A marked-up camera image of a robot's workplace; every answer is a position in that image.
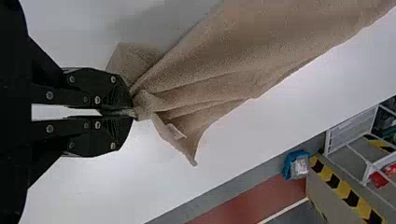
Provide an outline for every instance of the shelf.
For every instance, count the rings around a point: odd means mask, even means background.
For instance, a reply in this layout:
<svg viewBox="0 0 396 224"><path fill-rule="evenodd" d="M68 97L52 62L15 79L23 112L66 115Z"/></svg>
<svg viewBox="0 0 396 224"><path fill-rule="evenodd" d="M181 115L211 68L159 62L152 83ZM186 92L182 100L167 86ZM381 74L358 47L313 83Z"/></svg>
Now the shelf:
<svg viewBox="0 0 396 224"><path fill-rule="evenodd" d="M369 162L376 162L388 156L387 151L379 147L373 146L364 138L359 138L358 140L350 143L349 145L357 152L359 152Z"/></svg>
<svg viewBox="0 0 396 224"><path fill-rule="evenodd" d="M392 207L396 207L396 188L390 183L380 189L377 189L375 185L370 182L367 184L367 188L369 188L374 194L378 195L383 201L389 203Z"/></svg>
<svg viewBox="0 0 396 224"><path fill-rule="evenodd" d="M366 162L348 147L341 147L328 157L332 162L350 173L360 182L366 172Z"/></svg>

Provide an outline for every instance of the towel fold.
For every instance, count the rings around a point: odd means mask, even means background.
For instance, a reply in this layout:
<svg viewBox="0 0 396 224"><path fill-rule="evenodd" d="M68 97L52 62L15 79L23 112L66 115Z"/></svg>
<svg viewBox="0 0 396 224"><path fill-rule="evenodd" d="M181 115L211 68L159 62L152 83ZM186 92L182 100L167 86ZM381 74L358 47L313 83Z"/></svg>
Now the towel fold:
<svg viewBox="0 0 396 224"><path fill-rule="evenodd" d="M166 54L119 43L106 70L130 86L137 120L152 119L161 137L195 165L199 140L213 122L395 5L396 0L225 0Z"/></svg>

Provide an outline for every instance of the screw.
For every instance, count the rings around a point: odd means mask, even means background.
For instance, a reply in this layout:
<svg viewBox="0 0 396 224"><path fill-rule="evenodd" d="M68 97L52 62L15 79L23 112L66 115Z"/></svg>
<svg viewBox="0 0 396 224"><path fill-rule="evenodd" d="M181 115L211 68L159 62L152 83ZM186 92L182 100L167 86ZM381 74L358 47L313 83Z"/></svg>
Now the screw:
<svg viewBox="0 0 396 224"><path fill-rule="evenodd" d="M116 77L111 77L110 81L111 81L111 83L116 83L117 79L116 79Z"/></svg>
<svg viewBox="0 0 396 224"><path fill-rule="evenodd" d="M76 79L75 79L73 76L70 76L70 77L69 77L69 82L70 82L70 83L75 83L75 82L76 82Z"/></svg>
<svg viewBox="0 0 396 224"><path fill-rule="evenodd" d="M51 124L47 125L47 128L46 128L47 133L53 133L53 130L54 130L53 125L51 125Z"/></svg>
<svg viewBox="0 0 396 224"><path fill-rule="evenodd" d="M68 148L73 149L75 146L76 146L76 144L73 141L70 141Z"/></svg>
<svg viewBox="0 0 396 224"><path fill-rule="evenodd" d="M100 129L101 126L102 124L99 121L95 122L95 129Z"/></svg>
<svg viewBox="0 0 396 224"><path fill-rule="evenodd" d="M114 150L114 149L116 149L116 146L117 146L116 143L111 143L110 144L110 149Z"/></svg>
<svg viewBox="0 0 396 224"><path fill-rule="evenodd" d="M52 91L47 91L46 97L47 97L47 100L52 100L53 99L53 92Z"/></svg>
<svg viewBox="0 0 396 224"><path fill-rule="evenodd" d="M95 96L95 104L96 104L96 105L99 105L100 102L101 102L100 97L99 97L99 96Z"/></svg>

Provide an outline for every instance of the hazard stripe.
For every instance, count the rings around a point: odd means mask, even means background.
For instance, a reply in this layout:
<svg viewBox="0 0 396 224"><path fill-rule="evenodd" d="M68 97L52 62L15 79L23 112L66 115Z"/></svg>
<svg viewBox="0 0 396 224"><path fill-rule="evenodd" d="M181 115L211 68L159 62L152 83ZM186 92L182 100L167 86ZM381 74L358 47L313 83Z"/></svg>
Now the hazard stripe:
<svg viewBox="0 0 396 224"><path fill-rule="evenodd" d="M386 142L384 142L382 140L378 140L375 137L371 136L370 134L364 135L364 138L371 145L381 148L386 153L392 153L392 152L396 151L393 147L390 147L388 143L386 143Z"/></svg>
<svg viewBox="0 0 396 224"><path fill-rule="evenodd" d="M309 159L312 170L343 200L357 215L362 223L383 224L382 218L363 198L350 187L350 185L332 170L328 165L320 161L319 157Z"/></svg>

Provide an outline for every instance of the white table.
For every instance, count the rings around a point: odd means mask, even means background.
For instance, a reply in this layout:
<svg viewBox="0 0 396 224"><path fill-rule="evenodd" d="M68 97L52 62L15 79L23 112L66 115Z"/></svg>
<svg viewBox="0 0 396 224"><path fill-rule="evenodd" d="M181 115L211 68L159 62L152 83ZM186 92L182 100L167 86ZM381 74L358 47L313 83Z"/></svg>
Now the white table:
<svg viewBox="0 0 396 224"><path fill-rule="evenodd" d="M59 65L103 69L119 41L168 49L217 1L21 2L31 36ZM395 22L393 10L214 124L196 168L149 121L135 123L117 153L60 159L30 188L21 223L149 221L396 94Z"/></svg>

